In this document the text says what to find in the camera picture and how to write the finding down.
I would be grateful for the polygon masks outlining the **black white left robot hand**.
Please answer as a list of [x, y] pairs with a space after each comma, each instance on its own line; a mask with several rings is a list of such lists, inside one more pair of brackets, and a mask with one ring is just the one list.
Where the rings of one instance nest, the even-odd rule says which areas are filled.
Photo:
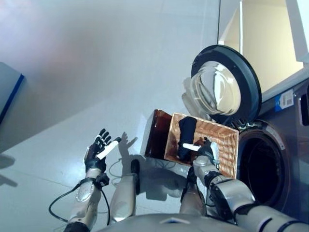
[[86, 149], [84, 164], [85, 172], [90, 169], [99, 169], [102, 173], [106, 171], [106, 157], [121, 142], [120, 137], [112, 140], [109, 132], [102, 129], [94, 138], [93, 143]]

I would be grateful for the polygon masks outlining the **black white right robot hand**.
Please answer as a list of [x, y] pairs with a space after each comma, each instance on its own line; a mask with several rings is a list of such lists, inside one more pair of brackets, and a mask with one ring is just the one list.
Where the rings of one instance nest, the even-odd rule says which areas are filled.
[[212, 164], [219, 164], [219, 147], [217, 143], [207, 137], [204, 137], [201, 142], [202, 144], [182, 143], [181, 147], [195, 152], [197, 156], [208, 157]]

